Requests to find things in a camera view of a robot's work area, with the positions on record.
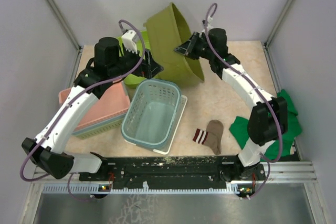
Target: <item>maroon white stripe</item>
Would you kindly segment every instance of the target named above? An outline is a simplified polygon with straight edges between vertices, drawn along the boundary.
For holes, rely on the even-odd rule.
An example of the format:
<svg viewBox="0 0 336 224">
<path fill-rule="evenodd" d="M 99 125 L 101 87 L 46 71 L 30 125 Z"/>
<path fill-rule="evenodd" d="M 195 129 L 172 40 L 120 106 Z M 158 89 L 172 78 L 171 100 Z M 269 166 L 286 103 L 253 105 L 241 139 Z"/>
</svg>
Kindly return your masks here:
<svg viewBox="0 0 336 224">
<path fill-rule="evenodd" d="M 197 129 L 193 141 L 197 144 L 204 144 L 207 137 L 208 137 L 207 131 Z"/>
</svg>

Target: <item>brown sock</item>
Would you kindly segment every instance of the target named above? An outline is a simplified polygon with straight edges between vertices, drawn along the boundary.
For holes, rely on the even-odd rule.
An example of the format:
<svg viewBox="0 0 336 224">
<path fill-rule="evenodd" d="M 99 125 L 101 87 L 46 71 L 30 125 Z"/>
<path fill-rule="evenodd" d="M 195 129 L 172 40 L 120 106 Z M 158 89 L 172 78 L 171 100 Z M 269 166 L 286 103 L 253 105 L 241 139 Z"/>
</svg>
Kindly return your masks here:
<svg viewBox="0 0 336 224">
<path fill-rule="evenodd" d="M 220 141 L 222 139 L 223 128 L 223 124 L 220 121 L 212 120 L 208 124 L 207 131 L 200 129 L 196 130 L 193 141 L 197 144 L 208 146 L 212 149 L 215 155 L 219 155 L 221 152 Z"/>
<path fill-rule="evenodd" d="M 219 121 L 219 120 L 211 120 L 208 123 L 208 126 L 206 127 L 207 132 L 211 132 L 212 134 L 217 136 L 217 138 L 218 138 L 217 148 L 219 150 L 219 153 L 222 152 L 221 141 L 222 141 L 223 130 L 224 130 L 224 126 L 223 126 L 222 122 Z"/>
</svg>

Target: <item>green towel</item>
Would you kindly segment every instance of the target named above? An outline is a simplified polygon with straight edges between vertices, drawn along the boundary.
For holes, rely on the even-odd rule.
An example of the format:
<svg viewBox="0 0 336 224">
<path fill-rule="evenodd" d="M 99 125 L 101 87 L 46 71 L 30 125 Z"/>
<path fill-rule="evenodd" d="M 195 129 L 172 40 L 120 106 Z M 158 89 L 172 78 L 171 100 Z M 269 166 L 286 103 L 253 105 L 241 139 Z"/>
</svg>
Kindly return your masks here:
<svg viewBox="0 0 336 224">
<path fill-rule="evenodd" d="M 294 107 L 294 104 L 288 93 L 284 89 L 282 89 L 278 93 L 278 97 L 283 97 L 286 100 L 288 109 L 288 131 L 284 135 L 282 135 L 282 140 L 284 143 L 282 157 L 284 157 L 290 154 L 290 148 L 293 145 L 293 141 L 296 136 L 301 134 L 302 128 L 297 119 L 298 111 Z M 247 119 L 237 116 L 235 122 L 231 125 L 229 129 L 232 135 L 236 138 L 240 148 L 242 149 L 244 148 L 248 140 L 247 123 Z M 278 153 L 279 141 L 275 141 L 273 145 L 271 145 L 267 149 L 265 156 L 269 159 L 274 159 L 278 156 Z"/>
</svg>

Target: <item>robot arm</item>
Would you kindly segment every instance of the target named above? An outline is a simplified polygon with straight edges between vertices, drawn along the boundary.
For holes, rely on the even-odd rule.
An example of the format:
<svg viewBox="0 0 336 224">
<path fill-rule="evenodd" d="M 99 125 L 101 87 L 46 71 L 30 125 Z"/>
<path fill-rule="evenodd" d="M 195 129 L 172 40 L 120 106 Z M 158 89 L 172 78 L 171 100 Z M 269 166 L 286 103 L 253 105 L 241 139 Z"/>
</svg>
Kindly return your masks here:
<svg viewBox="0 0 336 224">
<path fill-rule="evenodd" d="M 117 39 L 107 37 L 99 40 L 95 45 L 94 58 L 89 60 L 86 68 L 74 81 L 74 87 L 71 88 L 66 102 L 34 139 L 26 138 L 23 141 L 22 147 L 27 154 L 40 144 L 30 158 L 34 164 L 56 179 L 63 178 L 68 173 L 96 173 L 99 170 L 102 160 L 98 154 L 65 153 L 64 150 L 82 117 L 113 83 L 107 81 L 88 91 L 85 91 L 86 88 L 126 74 L 134 68 L 140 60 L 136 48 L 137 38 L 135 31 L 125 32 L 122 36 L 122 57 L 119 55 L 121 48 Z M 133 74 L 150 79 L 162 70 L 153 60 L 151 52 L 145 49 L 144 59 Z"/>
<path fill-rule="evenodd" d="M 240 61 L 232 54 L 228 53 L 227 37 L 224 29 L 212 28 L 211 22 L 207 22 L 209 30 L 208 36 L 216 52 L 241 74 L 237 74 L 231 68 L 220 61 L 212 49 L 209 47 L 205 37 L 205 31 L 201 34 L 194 32 L 191 38 L 175 48 L 175 51 L 197 60 L 200 57 L 209 61 L 211 70 L 217 74 L 223 81 L 239 94 L 251 110 L 251 116 L 248 122 L 249 139 L 244 149 L 238 154 L 238 173 L 243 173 L 255 167 L 260 162 L 260 154 L 264 154 L 267 148 L 274 143 L 278 137 L 277 128 L 268 107 L 260 99 L 259 91 L 269 102 L 276 117 L 280 123 L 281 133 L 287 131 L 287 104 L 284 98 L 274 98 L 271 94 L 263 90 L 243 69 Z M 250 83 L 243 78 L 248 77 L 256 88 L 252 88 Z"/>
</svg>

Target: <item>tabletop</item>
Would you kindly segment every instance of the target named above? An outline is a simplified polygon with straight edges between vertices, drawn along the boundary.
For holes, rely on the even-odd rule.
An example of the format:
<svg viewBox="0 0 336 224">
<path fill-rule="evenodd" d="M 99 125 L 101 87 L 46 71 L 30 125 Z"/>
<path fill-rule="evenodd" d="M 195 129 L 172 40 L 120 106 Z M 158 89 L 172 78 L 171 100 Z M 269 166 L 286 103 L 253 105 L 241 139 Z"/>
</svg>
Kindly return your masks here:
<svg viewBox="0 0 336 224">
<path fill-rule="evenodd" d="M 229 52 L 235 55 L 245 71 L 267 92 L 276 95 L 260 41 L 228 41 Z M 84 46 L 78 72 L 83 70 L 93 57 L 94 46 Z M 249 118 L 250 111 L 244 101 L 231 88 L 214 74 L 207 60 L 201 59 L 205 82 L 195 87 L 181 89 L 188 102 L 177 129 L 169 156 L 214 155 L 204 145 L 193 142 L 197 129 L 206 130 L 210 120 L 220 120 L 224 125 L 221 140 L 221 155 L 236 155 L 241 150 L 229 131 L 236 116 Z M 130 97 L 134 91 L 129 90 Z M 66 151 L 75 153 L 95 152 L 105 157 L 123 156 L 162 156 L 124 141 L 120 127 L 99 135 L 81 140 L 71 136 Z"/>
</svg>

